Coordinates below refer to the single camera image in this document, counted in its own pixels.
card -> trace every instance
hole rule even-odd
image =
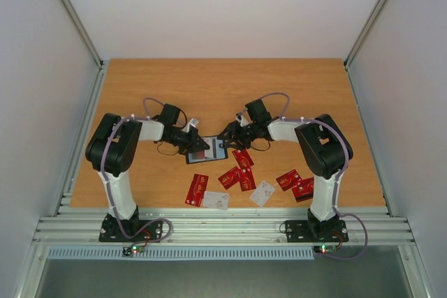
[[[203,174],[194,174],[193,181],[189,187],[188,195],[185,204],[200,207],[203,200],[203,194],[207,189],[208,176]]]
[[[216,152],[216,145],[217,145],[217,140],[214,137],[202,137],[203,141],[205,141],[206,144],[208,144],[210,146],[209,149],[204,150],[203,154],[205,155],[206,158],[217,158],[217,152]]]
[[[205,191],[203,197],[203,206],[210,209],[228,209],[228,203],[230,202],[230,195],[223,192],[211,192]]]
[[[248,167],[254,165],[253,160],[246,149],[233,150],[232,153],[241,169],[247,169]]]
[[[292,187],[292,192],[296,202],[312,199],[314,196],[314,178],[301,181],[299,185]]]
[[[302,178],[295,169],[277,178],[277,182],[283,191],[287,191],[288,189],[298,185],[301,181]]]
[[[240,169],[238,167],[234,167],[218,178],[218,180],[221,182],[222,186],[226,190],[228,190],[231,186],[235,185],[240,180],[239,171]]]
[[[274,187],[266,181],[262,181],[258,188],[251,194],[250,199],[260,207],[263,207],[273,193]]]
[[[253,172],[249,167],[247,169],[240,169],[239,177],[240,177],[239,184],[242,192],[254,190],[256,188],[256,185],[254,183]]]

cable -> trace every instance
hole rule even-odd
[[[151,118],[152,118],[152,115],[151,115],[151,113],[149,112],[149,108],[146,106],[146,101],[147,101],[147,100],[154,101],[154,102],[160,104],[161,106],[164,106],[165,104],[162,103],[161,101],[159,101],[158,99],[155,99],[155,98],[152,98],[152,97],[144,97],[144,98],[143,98],[143,100],[142,100],[142,106],[144,107],[144,109],[145,109],[145,111],[146,111],[146,115],[149,117],[149,119],[151,119]],[[184,124],[183,124],[183,122],[180,121],[180,120],[177,120],[177,122],[178,122],[180,125],[185,126],[185,125],[188,123],[188,117],[186,116],[186,113],[185,113],[181,108],[180,108],[179,110],[183,113],[185,122],[184,122]]]
[[[175,152],[175,153],[173,153],[173,154],[165,154],[165,153],[162,153],[161,151],[160,151],[160,146],[163,144],[164,142],[163,141],[161,141],[160,143],[159,143],[159,145],[158,146],[156,146],[156,150],[161,154],[161,155],[166,155],[166,156],[174,156],[174,155],[177,155],[178,154],[178,152],[179,152],[179,149],[177,149],[177,151]]]
[[[282,234],[286,234],[286,230],[281,230],[282,225],[285,225],[285,223],[282,223],[281,225],[279,225],[279,232]]]
[[[284,108],[283,108],[282,111],[281,111],[281,114],[279,115],[279,117],[282,118],[282,117],[285,115],[285,113],[286,113],[286,111],[287,111],[287,108],[288,108],[289,104],[291,103],[291,97],[289,97],[288,94],[285,94],[284,92],[270,92],[269,94],[265,94],[264,96],[261,96],[261,97],[259,97],[258,99],[264,99],[264,98],[267,98],[267,97],[269,97],[269,96],[276,96],[276,95],[278,95],[278,96],[284,96],[284,97],[287,98],[287,103],[285,104]],[[237,114],[238,114],[238,115],[242,115],[242,114],[244,114],[246,111],[247,111],[247,108],[244,108],[241,112],[239,112],[239,113],[237,113]]]
[[[328,129],[336,138],[337,140],[340,142],[342,149],[343,149],[343,153],[344,153],[344,164],[343,164],[343,168],[339,171],[339,173],[337,174],[337,176],[335,176],[335,187],[334,187],[334,192],[332,194],[332,208],[334,209],[334,212],[340,217],[340,218],[344,218],[346,216],[352,216],[353,218],[357,219],[357,221],[361,224],[363,231],[365,232],[365,245],[363,246],[362,250],[354,256],[351,256],[349,258],[341,258],[339,256],[336,255],[331,255],[331,254],[321,254],[323,256],[326,256],[328,258],[332,258],[334,260],[345,260],[345,261],[349,261],[349,260],[356,260],[357,258],[359,258],[361,255],[363,255],[363,253],[366,251],[366,248],[368,247],[368,232],[366,230],[366,226],[363,223],[363,221],[356,216],[353,213],[340,213],[338,211],[338,209],[336,208],[336,202],[337,202],[337,191],[339,188],[339,184],[338,181],[340,179],[340,177],[344,174],[344,172],[346,171],[346,169],[348,168],[348,164],[349,164],[349,153],[348,153],[348,148],[346,147],[346,144],[344,143],[342,137],[340,136],[340,134],[331,126],[329,126],[328,124],[316,120],[316,119],[305,119],[305,118],[301,118],[300,119],[301,122],[305,122],[305,123],[312,123],[312,124],[318,124],[326,129]]]
[[[188,124],[188,117],[186,116],[186,113],[184,112],[184,110],[182,110],[181,108],[179,109],[181,113],[183,113],[184,116],[184,124],[182,125],[182,122],[180,120],[177,120],[177,122],[179,124],[181,124],[182,126],[187,125]]]
[[[143,246],[143,249],[144,249],[144,248],[146,248],[147,244],[149,243],[149,240],[151,238],[151,233],[149,233],[146,230],[143,230],[142,232],[146,234],[146,242],[145,242],[145,245]]]
[[[268,147],[267,147],[267,149],[258,149],[258,148],[253,147],[253,145],[251,145],[251,148],[254,149],[254,150],[256,150],[256,151],[267,151],[268,149],[270,149],[270,147],[271,147],[272,145],[270,144],[270,141],[269,141],[269,140],[266,140],[266,141],[268,142]]]
[[[103,155],[101,157],[100,171],[101,171],[101,174],[103,175],[103,178],[104,178],[104,181],[105,181],[105,190],[106,190],[107,196],[109,198],[110,206],[112,207],[113,214],[115,215],[115,218],[117,219],[119,230],[121,230],[121,233],[123,234],[123,236],[126,237],[126,239],[132,239],[132,238],[136,237],[138,234],[140,234],[143,230],[145,230],[147,226],[149,226],[149,225],[151,225],[151,224],[153,224],[155,222],[161,221],[161,222],[166,223],[168,225],[168,227],[169,227],[168,232],[164,236],[162,236],[162,237],[160,237],[158,239],[151,240],[151,242],[160,242],[160,241],[163,241],[164,239],[166,239],[167,237],[169,237],[173,233],[173,223],[170,222],[168,219],[165,219],[165,218],[157,218],[157,219],[151,220],[151,221],[147,222],[145,225],[143,225],[135,233],[135,235],[133,235],[133,236],[128,235],[126,233],[126,231],[124,230],[124,228],[123,228],[123,225],[122,225],[122,222],[121,222],[121,218],[119,217],[119,212],[117,210],[117,205],[115,204],[115,201],[113,200],[112,188],[110,186],[109,177],[105,173],[105,168],[104,168],[105,167],[105,158],[106,158],[107,153],[109,151],[110,144],[112,143],[113,139],[115,138],[115,136],[116,136],[119,128],[122,126],[122,124],[124,124],[124,122],[126,122],[126,121],[128,121],[130,119],[133,119],[133,117],[122,118],[121,120],[119,120],[117,122],[116,126],[112,129],[112,132],[111,132],[111,134],[110,134],[109,138],[107,139],[107,142],[106,142],[106,144],[104,146],[104,152],[103,152]]]
[[[147,106],[146,106],[146,101],[148,101],[148,100],[152,100],[152,101],[160,104],[161,106],[164,106],[165,104],[162,103],[161,101],[159,101],[158,99],[155,99],[155,98],[152,98],[152,97],[144,97],[143,100],[142,100],[142,106],[144,107],[144,109],[146,111],[146,115],[150,118],[152,116],[151,116],[151,113],[149,112],[149,108],[147,108]]]
[[[332,231],[332,233],[338,237],[339,243],[338,246],[336,247],[336,250],[339,250],[342,246],[343,246],[343,238],[340,236],[340,234],[338,234],[337,232],[335,232],[334,230]]]

aluminum frame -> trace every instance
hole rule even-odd
[[[100,68],[103,65],[103,61],[101,60],[98,52],[96,51],[95,46],[93,45],[89,34],[84,28],[84,25],[82,24],[81,19],[79,18],[78,14],[76,13],[75,8],[73,7],[73,4],[70,0],[60,0],[62,2],[62,6],[67,11],[68,16],[70,17],[71,21],[75,25],[76,29],[78,30],[78,33],[81,37],[81,39],[84,41],[85,45],[87,46],[87,49],[90,51],[90,55],[95,61],[98,68]]]
[[[369,15],[353,48],[346,58],[346,70],[350,79],[349,65],[354,60],[363,41],[376,22],[388,0],[378,0]],[[96,48],[91,42],[80,18],[70,0],[61,0],[68,16],[72,19],[81,38],[89,49],[99,72],[94,80],[90,97],[83,114],[82,123],[76,136],[76,143],[71,153],[71,159],[65,170],[61,197],[54,206],[54,216],[39,220],[29,249],[20,284],[15,297],[34,297],[38,290],[45,262],[51,246],[106,246],[127,244],[102,244],[98,242],[98,231],[107,209],[76,209],[69,207],[82,160],[82,150],[91,123],[94,118],[101,90],[108,69],[108,62],[103,63]],[[368,139],[370,151],[374,158],[369,138],[359,109],[363,128]],[[411,228],[406,218],[391,217],[393,205],[387,196],[386,188],[380,180],[386,195],[386,207],[341,208],[342,213],[351,212],[364,220],[369,233],[371,245],[399,246],[400,255],[415,297],[433,297],[430,282],[422,264],[420,254],[414,241]],[[287,244],[286,236],[280,232],[281,224],[288,219],[305,219],[306,209],[140,209],[141,218],[166,217],[173,221],[175,231],[169,239],[160,243],[157,248],[172,248],[176,246],[311,246],[313,244]],[[365,236],[360,224],[355,219],[346,218],[346,226],[350,235],[347,247],[363,245]]]

robotic arm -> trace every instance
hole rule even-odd
[[[165,104],[161,114],[150,120],[122,119],[109,113],[104,115],[85,152],[104,184],[109,202],[100,241],[134,241],[127,239],[124,233],[133,237],[144,224],[139,220],[129,181],[129,168],[138,141],[168,142],[177,146],[181,155],[210,148],[198,134],[197,119],[188,121],[184,127],[175,126],[179,114],[178,107]]]
[[[248,149],[255,139],[267,141],[299,142],[309,169],[314,173],[314,197],[307,213],[307,227],[313,240],[318,241],[331,234],[338,224],[339,216],[334,207],[338,203],[336,187],[342,175],[337,175],[345,163],[342,144],[328,128],[331,127],[346,145],[349,160],[353,150],[328,114],[322,114],[312,123],[307,119],[272,118],[258,99],[245,105],[251,119],[249,123],[241,114],[219,135],[224,146],[235,149]]]

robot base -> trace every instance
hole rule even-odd
[[[308,220],[287,220],[284,222],[286,226],[287,242],[339,242],[339,237],[332,232],[336,232],[343,242],[349,241],[346,224],[343,220],[338,220],[332,228],[326,232],[322,232],[318,239],[315,239],[311,230],[309,229]]]
[[[140,220],[138,217],[138,208],[132,217],[128,220],[121,220],[121,224],[126,231],[127,235],[133,236],[142,226],[148,223],[149,220]],[[156,221],[145,228],[150,234],[149,241],[159,239],[163,234],[163,223]],[[147,234],[141,232],[132,239],[127,239],[121,232],[118,226],[117,219],[110,214],[107,214],[101,225],[101,231],[99,234],[100,242],[137,242],[146,240]]]

